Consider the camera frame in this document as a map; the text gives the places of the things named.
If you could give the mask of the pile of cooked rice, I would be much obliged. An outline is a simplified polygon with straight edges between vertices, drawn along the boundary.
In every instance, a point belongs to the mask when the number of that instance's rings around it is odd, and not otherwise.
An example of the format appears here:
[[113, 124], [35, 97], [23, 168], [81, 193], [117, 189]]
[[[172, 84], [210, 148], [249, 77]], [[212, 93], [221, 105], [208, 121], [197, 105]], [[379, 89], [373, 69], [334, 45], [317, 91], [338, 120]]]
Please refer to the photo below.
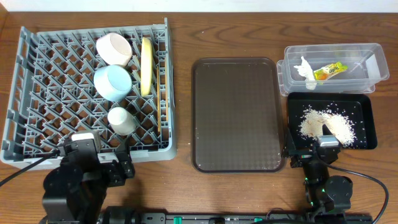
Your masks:
[[303, 120], [297, 130], [303, 139], [317, 140], [324, 135], [323, 126], [325, 125], [344, 147], [355, 148], [359, 147], [359, 144], [366, 143], [366, 137], [360, 136], [360, 133], [355, 130], [363, 122], [349, 119], [345, 111], [343, 114], [333, 111], [330, 105], [325, 110], [315, 110], [310, 106], [304, 110], [301, 118]]

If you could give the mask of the white paper cup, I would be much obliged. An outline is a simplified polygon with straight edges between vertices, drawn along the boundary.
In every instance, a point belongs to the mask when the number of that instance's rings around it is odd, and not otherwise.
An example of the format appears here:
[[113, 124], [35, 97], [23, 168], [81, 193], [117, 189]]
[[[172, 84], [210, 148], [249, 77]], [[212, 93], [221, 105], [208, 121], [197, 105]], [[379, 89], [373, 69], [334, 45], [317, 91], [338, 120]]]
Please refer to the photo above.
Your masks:
[[127, 136], [136, 129], [132, 114], [122, 107], [111, 109], [108, 113], [108, 121], [113, 131], [121, 136]]

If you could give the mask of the blue bowl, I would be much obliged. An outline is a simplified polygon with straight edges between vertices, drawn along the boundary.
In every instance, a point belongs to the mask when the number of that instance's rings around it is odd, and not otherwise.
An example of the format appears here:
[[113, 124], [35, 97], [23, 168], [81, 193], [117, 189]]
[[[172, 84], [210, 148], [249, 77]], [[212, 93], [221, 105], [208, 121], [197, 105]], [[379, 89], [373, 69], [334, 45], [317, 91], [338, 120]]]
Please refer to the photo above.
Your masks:
[[97, 92], [112, 102], [125, 99], [132, 89], [130, 74], [119, 65], [108, 65], [97, 69], [93, 81]]

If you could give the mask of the yellow plate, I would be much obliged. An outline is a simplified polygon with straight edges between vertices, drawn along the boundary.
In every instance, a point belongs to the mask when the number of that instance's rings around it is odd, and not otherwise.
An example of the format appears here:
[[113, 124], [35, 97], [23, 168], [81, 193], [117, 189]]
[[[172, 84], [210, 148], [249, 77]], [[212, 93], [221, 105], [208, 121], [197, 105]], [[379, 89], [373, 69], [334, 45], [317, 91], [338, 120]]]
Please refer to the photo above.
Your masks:
[[150, 38], [143, 37], [141, 45], [141, 96], [150, 94], [152, 85], [153, 51]]

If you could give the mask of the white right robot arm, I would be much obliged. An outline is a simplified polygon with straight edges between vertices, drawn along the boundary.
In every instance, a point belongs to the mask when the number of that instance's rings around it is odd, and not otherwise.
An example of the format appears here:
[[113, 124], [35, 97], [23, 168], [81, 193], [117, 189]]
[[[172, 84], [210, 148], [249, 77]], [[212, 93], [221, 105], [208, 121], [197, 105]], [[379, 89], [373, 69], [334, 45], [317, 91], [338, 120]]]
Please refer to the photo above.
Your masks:
[[333, 175], [328, 166], [338, 159], [341, 143], [326, 125], [323, 134], [309, 148], [298, 149], [292, 134], [285, 135], [282, 157], [290, 159], [291, 168], [302, 168], [307, 202], [312, 206], [295, 219], [309, 223], [371, 223], [364, 214], [347, 214], [351, 208], [353, 182], [349, 177]]

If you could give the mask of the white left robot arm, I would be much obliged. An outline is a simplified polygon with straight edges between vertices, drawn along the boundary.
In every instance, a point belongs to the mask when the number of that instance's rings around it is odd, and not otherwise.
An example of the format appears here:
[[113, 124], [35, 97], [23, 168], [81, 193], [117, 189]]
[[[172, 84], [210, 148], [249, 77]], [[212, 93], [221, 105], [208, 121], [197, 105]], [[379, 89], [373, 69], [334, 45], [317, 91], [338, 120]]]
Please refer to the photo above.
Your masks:
[[107, 189], [123, 186], [135, 176], [131, 157], [125, 152], [116, 155], [116, 160], [103, 164], [94, 153], [65, 156], [44, 180], [46, 216], [40, 222], [96, 223]]

